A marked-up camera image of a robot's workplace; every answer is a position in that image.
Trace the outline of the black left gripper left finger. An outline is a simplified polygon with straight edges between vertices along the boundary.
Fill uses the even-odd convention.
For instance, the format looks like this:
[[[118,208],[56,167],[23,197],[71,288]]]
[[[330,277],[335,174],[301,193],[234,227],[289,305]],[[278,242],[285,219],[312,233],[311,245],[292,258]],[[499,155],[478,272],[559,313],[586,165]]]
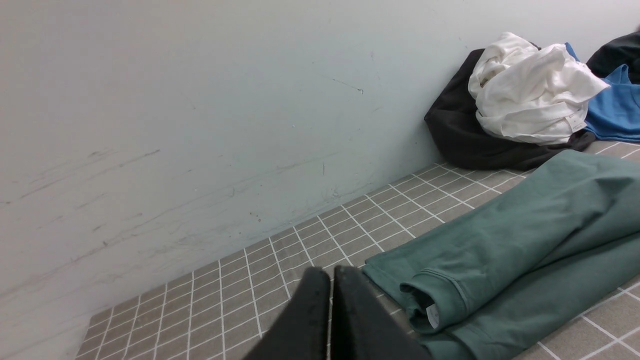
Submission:
[[[321,268],[305,269],[295,293],[245,360],[324,360],[331,282]]]

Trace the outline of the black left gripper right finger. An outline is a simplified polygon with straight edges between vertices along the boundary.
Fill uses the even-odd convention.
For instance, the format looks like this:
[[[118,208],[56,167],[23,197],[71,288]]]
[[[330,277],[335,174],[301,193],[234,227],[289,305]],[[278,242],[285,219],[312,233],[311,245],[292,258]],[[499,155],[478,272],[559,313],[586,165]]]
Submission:
[[[334,269],[330,330],[332,360],[430,360],[430,354],[400,328],[358,268]]]

